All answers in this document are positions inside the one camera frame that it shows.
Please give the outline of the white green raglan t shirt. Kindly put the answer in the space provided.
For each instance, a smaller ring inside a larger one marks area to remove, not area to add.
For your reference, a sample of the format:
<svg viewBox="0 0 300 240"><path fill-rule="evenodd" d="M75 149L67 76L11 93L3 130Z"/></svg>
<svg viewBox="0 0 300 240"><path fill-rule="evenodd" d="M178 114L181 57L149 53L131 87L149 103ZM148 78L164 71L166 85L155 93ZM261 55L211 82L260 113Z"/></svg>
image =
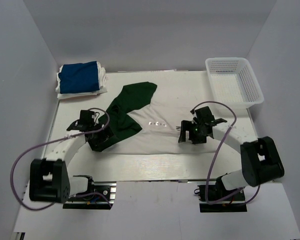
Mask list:
<svg viewBox="0 0 300 240"><path fill-rule="evenodd" d="M100 123L109 122L113 135L93 147L96 152L119 155L213 153L219 142L179 143L181 122L190 121L191 109L203 97L199 86L139 82L124 85Z"/></svg>

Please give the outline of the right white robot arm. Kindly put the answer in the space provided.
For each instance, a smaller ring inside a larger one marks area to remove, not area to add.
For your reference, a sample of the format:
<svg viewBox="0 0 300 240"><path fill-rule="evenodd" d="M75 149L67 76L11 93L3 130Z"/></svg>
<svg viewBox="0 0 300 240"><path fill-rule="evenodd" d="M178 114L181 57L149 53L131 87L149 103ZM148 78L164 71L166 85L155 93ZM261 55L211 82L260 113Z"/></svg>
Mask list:
<svg viewBox="0 0 300 240"><path fill-rule="evenodd" d="M257 187L282 178L285 169L274 140L258 138L236 129L223 118L215 118L208 106L192 110L192 120L182 120L178 142L186 136L192 144L205 144L210 137L240 154L241 169L217 178L216 195L226 200L234 190L247 186Z"/></svg>

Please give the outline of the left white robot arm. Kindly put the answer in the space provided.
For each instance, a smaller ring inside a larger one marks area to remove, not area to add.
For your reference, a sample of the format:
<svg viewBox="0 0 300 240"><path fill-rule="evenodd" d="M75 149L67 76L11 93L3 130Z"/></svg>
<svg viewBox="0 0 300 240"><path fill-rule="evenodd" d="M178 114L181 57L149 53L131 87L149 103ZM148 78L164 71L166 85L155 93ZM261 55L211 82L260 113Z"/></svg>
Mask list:
<svg viewBox="0 0 300 240"><path fill-rule="evenodd" d="M94 152L105 149L114 136L110 116L100 108L81 110L79 119L66 129L65 136L43 159L30 164L29 198L35 202L66 203L69 198L82 196L89 200L95 196L96 187L88 175L69 176L68 165L84 145Z"/></svg>

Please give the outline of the blue t shirt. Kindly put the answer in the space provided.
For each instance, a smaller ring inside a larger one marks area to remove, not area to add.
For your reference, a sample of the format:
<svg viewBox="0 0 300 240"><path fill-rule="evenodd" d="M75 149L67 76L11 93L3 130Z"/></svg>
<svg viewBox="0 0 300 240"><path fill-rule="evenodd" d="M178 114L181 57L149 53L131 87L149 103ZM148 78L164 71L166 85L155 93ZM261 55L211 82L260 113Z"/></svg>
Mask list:
<svg viewBox="0 0 300 240"><path fill-rule="evenodd" d="M64 64L58 73L61 94L79 94L100 90L97 61Z"/></svg>

